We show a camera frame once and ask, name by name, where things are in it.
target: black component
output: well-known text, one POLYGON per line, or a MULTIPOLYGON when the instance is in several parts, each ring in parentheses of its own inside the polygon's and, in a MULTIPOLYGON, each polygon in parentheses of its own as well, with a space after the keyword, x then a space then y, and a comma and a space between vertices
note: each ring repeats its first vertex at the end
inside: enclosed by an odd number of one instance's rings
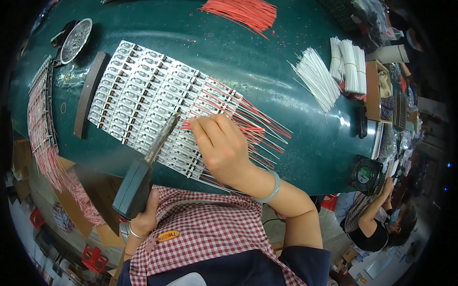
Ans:
POLYGON ((356 108, 356 124, 358 128, 358 136, 363 139, 367 136, 367 117, 366 117, 366 106, 356 108))
POLYGON ((357 155, 349 180, 350 186, 366 196, 373 195, 380 181, 382 168, 383 165, 380 162, 357 155))

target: woman's left hand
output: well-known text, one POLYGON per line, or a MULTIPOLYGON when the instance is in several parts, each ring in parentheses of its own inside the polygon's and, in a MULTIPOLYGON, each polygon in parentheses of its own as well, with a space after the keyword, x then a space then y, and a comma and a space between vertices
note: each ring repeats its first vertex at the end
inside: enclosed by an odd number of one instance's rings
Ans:
POLYGON ((159 189, 152 189, 146 202, 146 209, 131 220, 131 230, 138 236, 147 237, 158 224, 156 211, 159 205, 159 189))

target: red plastic stool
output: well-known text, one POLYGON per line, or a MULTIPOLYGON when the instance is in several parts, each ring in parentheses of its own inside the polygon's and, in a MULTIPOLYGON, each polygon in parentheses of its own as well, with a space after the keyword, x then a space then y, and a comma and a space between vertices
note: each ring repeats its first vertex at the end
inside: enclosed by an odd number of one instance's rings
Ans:
POLYGON ((100 255, 100 249, 98 247, 94 247, 94 249, 90 249, 89 246, 86 244, 83 251, 83 256, 81 258, 81 262, 83 262, 89 270, 99 273, 102 272, 105 266, 108 263, 107 258, 103 258, 100 255))
POLYGON ((30 221, 32 222, 33 227, 35 229, 38 229, 45 223, 44 219, 40 216, 40 211, 38 210, 38 208, 35 208, 33 210, 32 214, 30 215, 30 221))
POLYGON ((337 197, 335 197, 336 194, 333 194, 333 195, 327 194, 324 197, 324 200, 321 204, 323 208, 331 210, 331 211, 334 211, 336 209, 337 197))

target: floor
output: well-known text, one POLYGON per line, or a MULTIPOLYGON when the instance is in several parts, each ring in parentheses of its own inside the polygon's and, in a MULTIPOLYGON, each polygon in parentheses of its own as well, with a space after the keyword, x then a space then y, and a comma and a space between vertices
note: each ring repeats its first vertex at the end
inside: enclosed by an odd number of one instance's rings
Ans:
MULTIPOLYGON (((63 233, 55 223, 53 214, 51 212, 53 203, 58 201, 55 194, 53 193, 44 176, 39 170, 37 170, 35 163, 28 166, 28 171, 30 174, 29 184, 32 191, 32 199, 40 210, 41 215, 46 220, 47 224, 57 234, 63 237, 81 253, 83 252, 86 243, 88 243, 90 247, 99 247, 102 250, 102 253, 109 259, 108 266, 116 268, 122 253, 122 249, 115 247, 103 247, 100 244, 98 235, 95 230, 93 230, 87 240, 77 229, 68 235, 63 233)), ((332 252, 332 262, 335 262, 340 257, 342 251, 348 249, 351 242, 342 231, 342 228, 338 225, 334 216, 334 212, 325 208, 321 208, 319 217, 323 237, 323 246, 326 250, 332 252)), ((265 204, 263 207, 262 222, 264 223, 270 219, 276 218, 278 217, 275 212, 267 204, 265 204)), ((272 220, 264 225, 264 229, 271 243, 283 241, 285 223, 281 222, 280 220, 272 220)))

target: white wire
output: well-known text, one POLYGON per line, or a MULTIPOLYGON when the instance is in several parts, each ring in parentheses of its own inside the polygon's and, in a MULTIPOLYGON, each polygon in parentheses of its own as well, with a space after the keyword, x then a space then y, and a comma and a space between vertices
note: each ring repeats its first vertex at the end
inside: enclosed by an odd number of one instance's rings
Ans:
POLYGON ((339 47, 345 69, 345 91, 358 93, 358 75, 356 72, 353 44, 350 40, 342 40, 339 43, 339 47))
POLYGON ((358 75, 358 93, 366 94, 366 60, 364 51, 357 46, 353 46, 353 51, 356 60, 356 73, 358 75))
POLYGON ((288 62, 296 74, 307 85, 323 113, 328 113, 340 95, 340 88, 324 65, 318 53, 308 48, 298 56, 296 66, 288 62))
POLYGON ((331 66, 329 72, 331 76, 337 81, 338 84, 342 83, 343 75, 342 68, 342 54, 340 53, 339 43, 340 40, 338 37, 330 38, 331 41, 331 66))

